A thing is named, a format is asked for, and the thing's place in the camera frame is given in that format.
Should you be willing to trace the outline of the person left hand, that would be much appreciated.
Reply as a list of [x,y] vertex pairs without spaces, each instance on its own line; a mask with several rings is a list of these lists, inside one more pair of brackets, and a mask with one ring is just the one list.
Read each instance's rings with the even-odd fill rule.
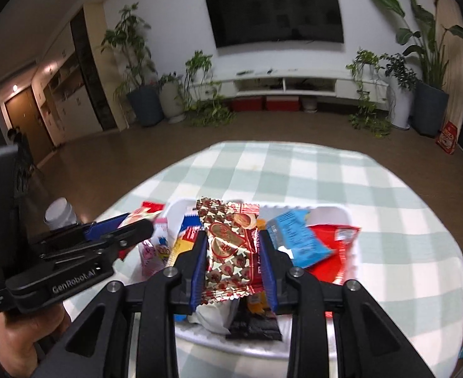
[[59,340],[70,324],[63,304],[17,320],[0,312],[0,365],[11,377],[30,377],[38,366],[36,344],[47,336]]

